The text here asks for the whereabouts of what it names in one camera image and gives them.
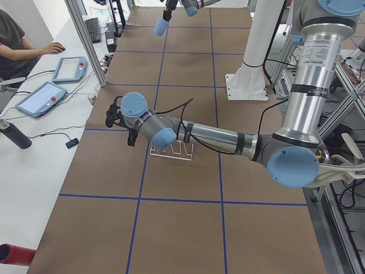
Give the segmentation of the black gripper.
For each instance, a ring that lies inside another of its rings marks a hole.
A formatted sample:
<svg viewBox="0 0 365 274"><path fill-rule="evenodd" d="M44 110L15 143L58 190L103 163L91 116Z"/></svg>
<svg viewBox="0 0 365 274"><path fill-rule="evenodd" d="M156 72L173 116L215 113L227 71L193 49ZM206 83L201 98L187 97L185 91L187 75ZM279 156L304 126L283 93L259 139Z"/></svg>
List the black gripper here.
<svg viewBox="0 0 365 274"><path fill-rule="evenodd" d="M178 0L167 0L167 9L163 11L163 20L169 22L172 18L172 10L177 7Z"/></svg>
<svg viewBox="0 0 365 274"><path fill-rule="evenodd" d="M126 128L129 131L127 144L129 146L134 146L136 139L138 137L139 133L138 130L134 128L134 125L131 122L129 122L127 117L125 117L124 115L122 115L120 118L120 126Z"/></svg>

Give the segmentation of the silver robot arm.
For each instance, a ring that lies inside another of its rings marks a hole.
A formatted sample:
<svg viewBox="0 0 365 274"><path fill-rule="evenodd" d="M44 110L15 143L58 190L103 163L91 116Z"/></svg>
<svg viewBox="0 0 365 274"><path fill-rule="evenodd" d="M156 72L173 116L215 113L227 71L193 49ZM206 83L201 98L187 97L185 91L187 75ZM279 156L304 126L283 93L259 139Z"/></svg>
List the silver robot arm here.
<svg viewBox="0 0 365 274"><path fill-rule="evenodd" d="M202 9L205 6L210 6L219 1L220 0L167 0L165 3L166 9L163 11L162 19L169 22L172 18L172 11L176 9L179 2L182 4L187 15L192 17L197 14L199 9Z"/></svg>
<svg viewBox="0 0 365 274"><path fill-rule="evenodd" d="M340 165L321 163L317 127L343 42L355 32L363 1L295 1L293 29L305 42L279 130L271 135L244 134L163 116L143 95L123 96L121 118L130 134L142 134L157 150L173 141L197 142L217 152L242 155L266 167L270 177L289 188L320 187L364 178L360 157Z"/></svg>

